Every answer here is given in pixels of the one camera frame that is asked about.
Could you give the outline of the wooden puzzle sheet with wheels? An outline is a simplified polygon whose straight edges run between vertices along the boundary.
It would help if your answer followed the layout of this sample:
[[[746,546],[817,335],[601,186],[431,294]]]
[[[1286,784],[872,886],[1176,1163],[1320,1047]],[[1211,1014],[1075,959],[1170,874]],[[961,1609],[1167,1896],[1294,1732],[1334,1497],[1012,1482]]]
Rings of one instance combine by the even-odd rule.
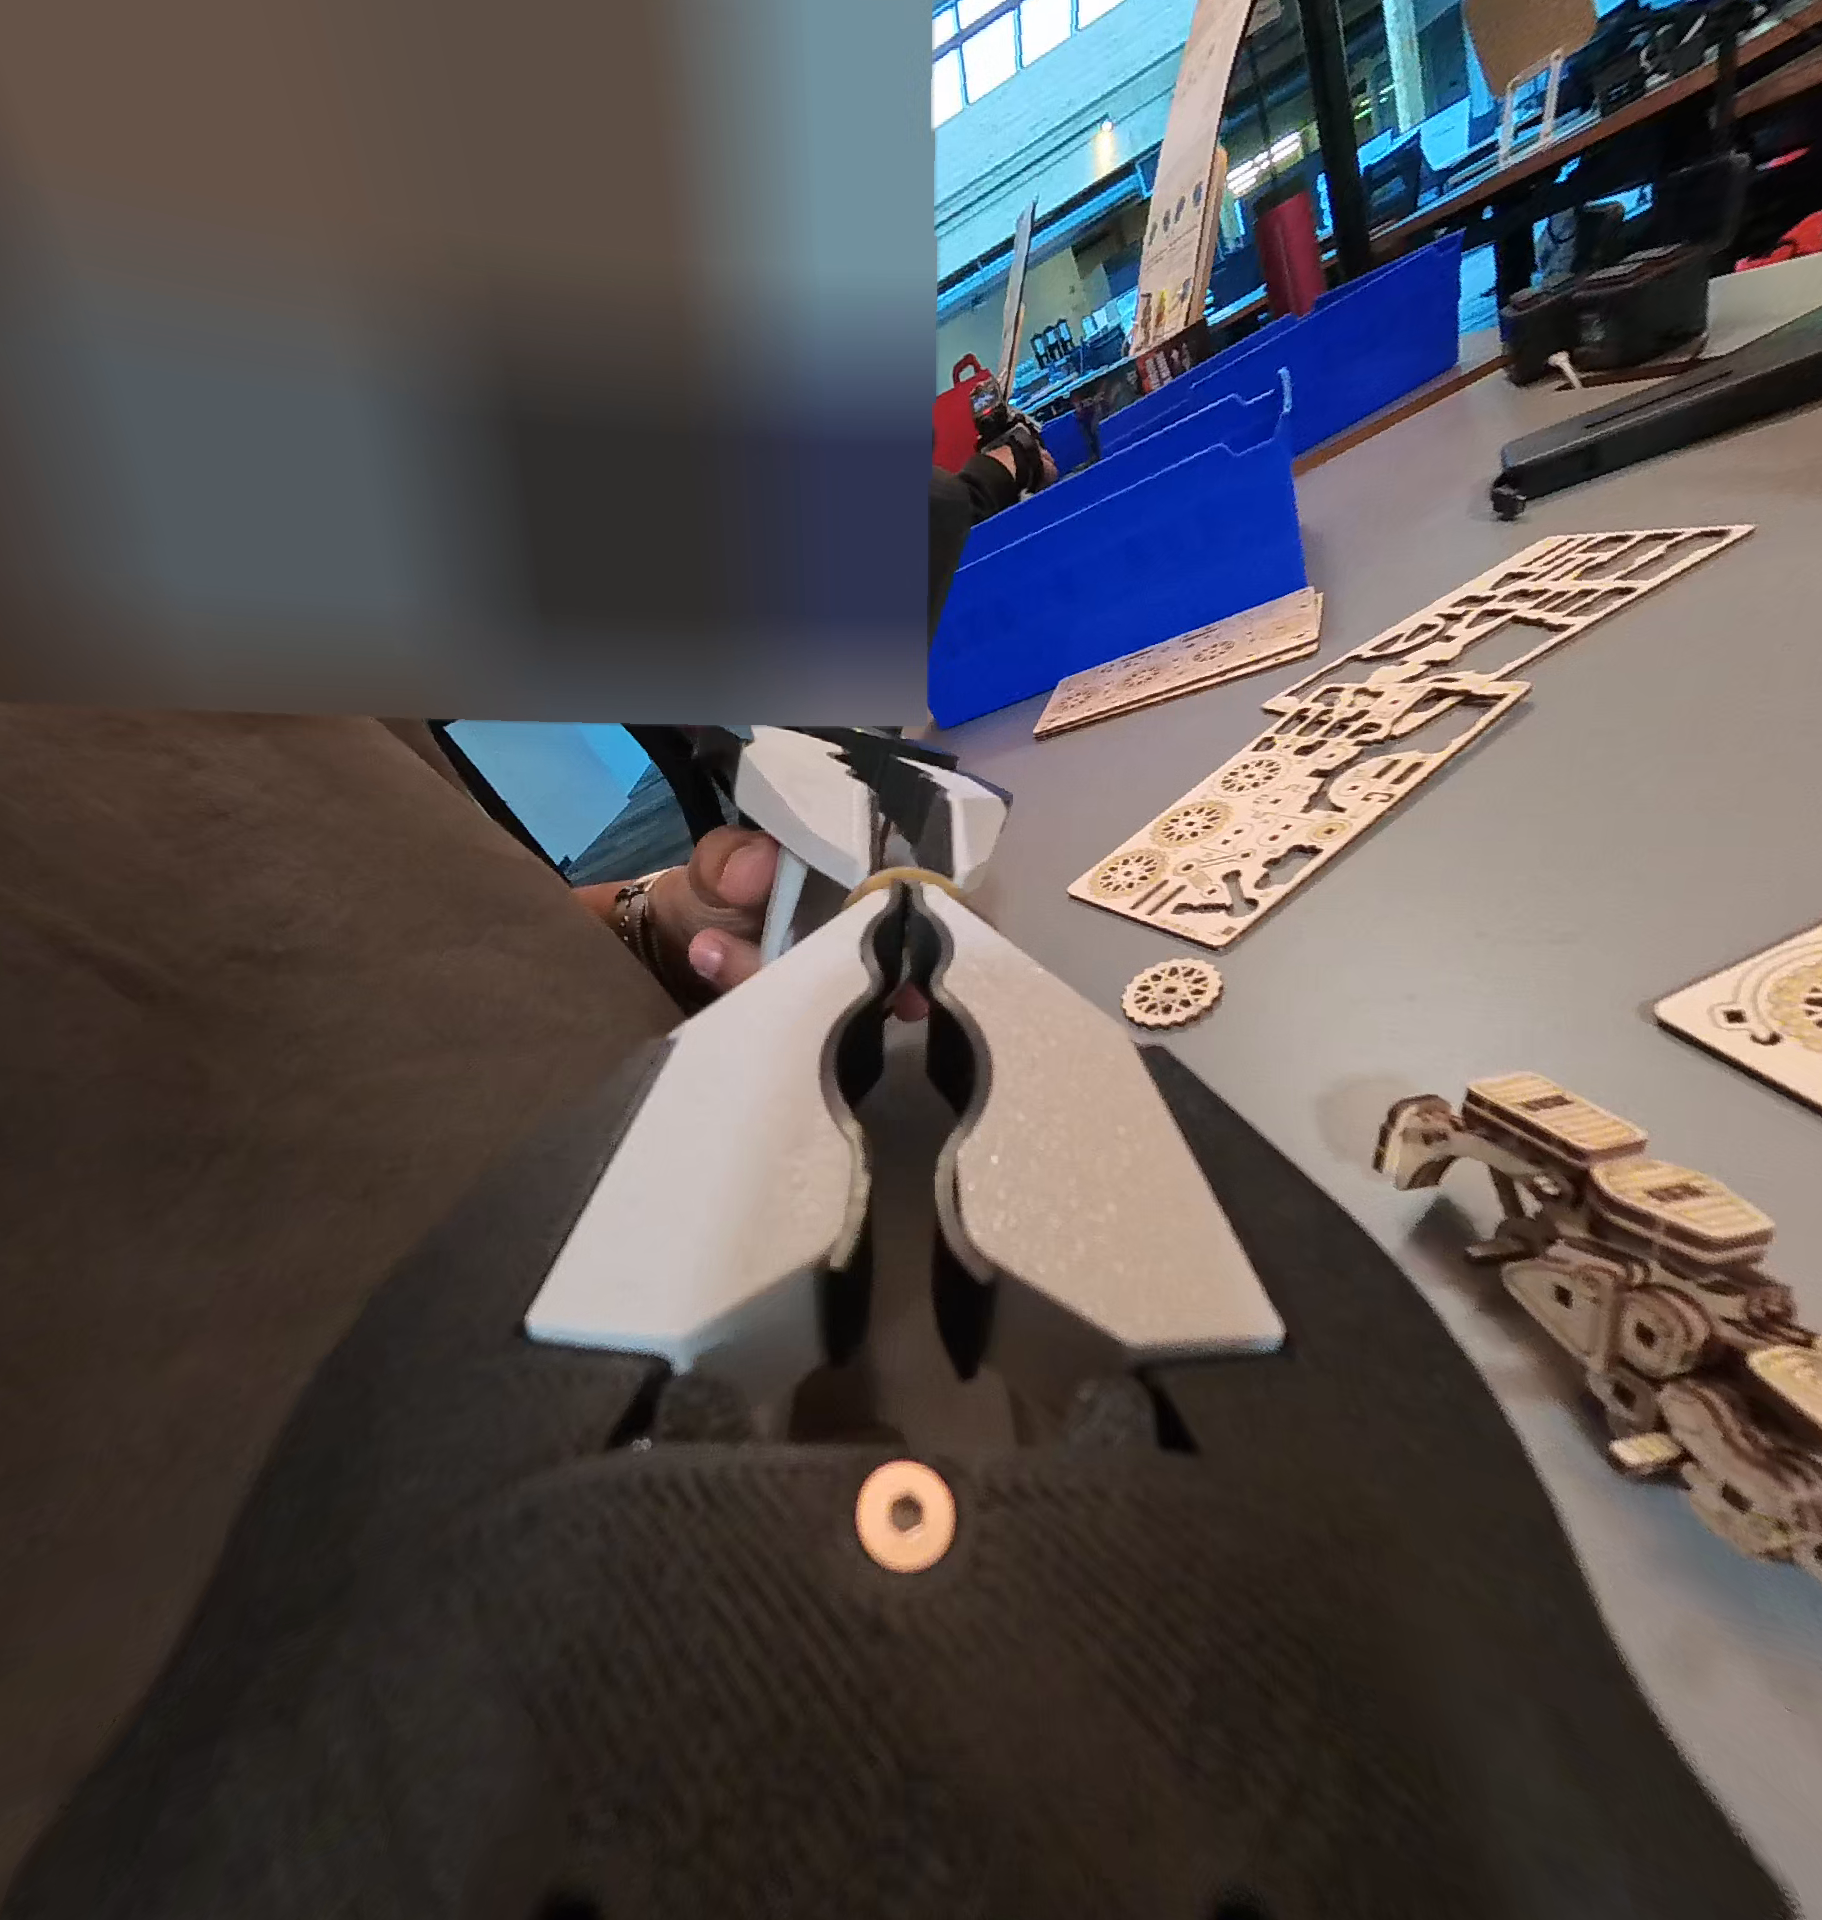
[[[1528,694],[1494,674],[1401,668],[1281,694],[1252,744],[1069,894],[1198,948],[1230,948]]]

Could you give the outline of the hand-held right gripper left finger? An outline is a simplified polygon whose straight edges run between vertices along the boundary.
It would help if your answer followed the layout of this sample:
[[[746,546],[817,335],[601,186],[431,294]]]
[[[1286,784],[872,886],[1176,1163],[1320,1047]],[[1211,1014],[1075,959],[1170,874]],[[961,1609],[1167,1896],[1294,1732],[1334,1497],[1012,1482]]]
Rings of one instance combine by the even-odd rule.
[[[825,1364],[822,1284],[869,1209],[835,1058],[886,994],[900,907],[900,886],[856,900],[678,1028],[525,1310],[534,1342],[721,1376]]]

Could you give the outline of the person's left hand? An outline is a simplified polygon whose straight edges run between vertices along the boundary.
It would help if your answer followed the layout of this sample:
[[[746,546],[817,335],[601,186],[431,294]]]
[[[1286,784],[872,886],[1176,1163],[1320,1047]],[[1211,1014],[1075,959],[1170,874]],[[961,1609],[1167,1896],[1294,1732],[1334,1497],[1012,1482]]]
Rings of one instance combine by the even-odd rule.
[[[705,833],[683,868],[636,884],[620,938],[691,1014],[765,967],[762,924],[780,846],[755,829]]]

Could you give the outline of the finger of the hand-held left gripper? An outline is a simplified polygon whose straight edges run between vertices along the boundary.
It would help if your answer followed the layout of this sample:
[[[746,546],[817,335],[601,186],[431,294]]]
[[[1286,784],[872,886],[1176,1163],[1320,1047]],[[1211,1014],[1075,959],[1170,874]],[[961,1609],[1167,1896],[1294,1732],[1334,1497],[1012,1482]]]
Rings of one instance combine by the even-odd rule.
[[[778,849],[757,942],[761,961],[772,964],[797,942],[812,886],[846,900],[869,882],[881,808],[834,741],[789,729],[753,729],[740,744],[733,803]]]
[[[1013,796],[990,781],[915,756],[883,767],[888,833],[912,865],[942,877],[961,898],[981,886]]]

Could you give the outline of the roll-up banner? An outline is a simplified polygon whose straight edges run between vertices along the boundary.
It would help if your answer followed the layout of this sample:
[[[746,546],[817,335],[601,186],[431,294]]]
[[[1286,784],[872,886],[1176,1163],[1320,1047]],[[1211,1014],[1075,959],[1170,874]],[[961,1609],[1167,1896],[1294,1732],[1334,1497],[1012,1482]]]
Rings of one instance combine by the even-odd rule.
[[[1131,357],[1171,346],[1206,316],[1227,160],[1216,143],[1254,3],[1198,3],[1149,198]]]

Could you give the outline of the flat black device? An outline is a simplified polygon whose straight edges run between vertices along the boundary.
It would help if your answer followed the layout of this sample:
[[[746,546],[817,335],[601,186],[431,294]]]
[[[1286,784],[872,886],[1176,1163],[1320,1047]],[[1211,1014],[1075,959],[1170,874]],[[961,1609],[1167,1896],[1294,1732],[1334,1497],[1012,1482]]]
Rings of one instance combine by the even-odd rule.
[[[1761,341],[1729,360],[1507,442],[1488,504],[1503,523],[1512,523],[1533,501],[1816,402],[1822,402],[1822,337]]]

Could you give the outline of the small wooden gear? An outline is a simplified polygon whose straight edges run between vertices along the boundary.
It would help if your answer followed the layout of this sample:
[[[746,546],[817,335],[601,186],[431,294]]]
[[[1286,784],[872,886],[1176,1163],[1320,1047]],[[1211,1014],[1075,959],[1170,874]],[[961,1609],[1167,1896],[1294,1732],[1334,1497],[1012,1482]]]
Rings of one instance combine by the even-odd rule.
[[[1213,1014],[1224,994],[1215,964],[1165,959],[1135,972],[1122,991],[1122,1014],[1144,1031],[1189,1028]]]

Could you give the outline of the wooden puzzle sheet with gear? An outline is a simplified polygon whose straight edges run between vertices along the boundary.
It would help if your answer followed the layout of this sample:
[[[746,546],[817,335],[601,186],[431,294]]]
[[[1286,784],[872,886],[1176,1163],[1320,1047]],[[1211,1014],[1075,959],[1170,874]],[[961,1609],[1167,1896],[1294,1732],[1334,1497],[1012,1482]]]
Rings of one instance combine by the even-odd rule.
[[[1822,923],[1655,999],[1654,1018],[1822,1116]]]

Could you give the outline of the wooden model car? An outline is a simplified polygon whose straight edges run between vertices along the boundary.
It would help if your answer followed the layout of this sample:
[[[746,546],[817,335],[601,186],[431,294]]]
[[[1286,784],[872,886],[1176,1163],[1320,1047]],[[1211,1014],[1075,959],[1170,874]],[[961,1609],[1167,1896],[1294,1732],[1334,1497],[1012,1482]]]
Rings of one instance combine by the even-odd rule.
[[[1578,1368],[1615,1471],[1679,1483],[1729,1545],[1822,1585],[1822,1330],[1767,1270],[1775,1221],[1538,1072],[1385,1111],[1374,1167],[1392,1188],[1457,1164],[1499,1204],[1466,1257]]]

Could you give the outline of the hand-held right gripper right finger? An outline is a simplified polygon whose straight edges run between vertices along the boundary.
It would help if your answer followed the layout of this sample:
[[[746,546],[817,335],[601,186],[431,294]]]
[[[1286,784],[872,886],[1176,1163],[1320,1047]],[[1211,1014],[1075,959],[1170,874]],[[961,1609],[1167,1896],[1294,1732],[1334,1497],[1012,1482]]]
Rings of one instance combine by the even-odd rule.
[[[1144,1050],[966,905],[912,888],[933,1170],[932,1304],[964,1380],[1271,1354],[1281,1312]]]

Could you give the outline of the black gadget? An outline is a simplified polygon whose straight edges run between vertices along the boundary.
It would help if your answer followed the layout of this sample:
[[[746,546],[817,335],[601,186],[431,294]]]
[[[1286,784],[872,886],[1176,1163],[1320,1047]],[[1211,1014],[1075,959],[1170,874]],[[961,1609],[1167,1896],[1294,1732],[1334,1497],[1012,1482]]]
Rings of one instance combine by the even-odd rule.
[[[1586,273],[1560,273],[1504,301],[1504,373],[1530,386],[1569,366],[1626,375],[1695,357],[1707,334],[1715,254],[1673,245]]]

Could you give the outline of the stack of wooden sheets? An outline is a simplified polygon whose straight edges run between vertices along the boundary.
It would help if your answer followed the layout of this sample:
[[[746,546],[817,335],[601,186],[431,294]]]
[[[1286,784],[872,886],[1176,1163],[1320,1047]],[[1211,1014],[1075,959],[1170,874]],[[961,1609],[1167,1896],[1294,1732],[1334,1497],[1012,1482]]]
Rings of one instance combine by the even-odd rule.
[[[1307,660],[1320,646],[1321,616],[1324,595],[1317,590],[1297,590],[1207,628],[1077,672],[1053,692],[1034,724],[1034,740]]]

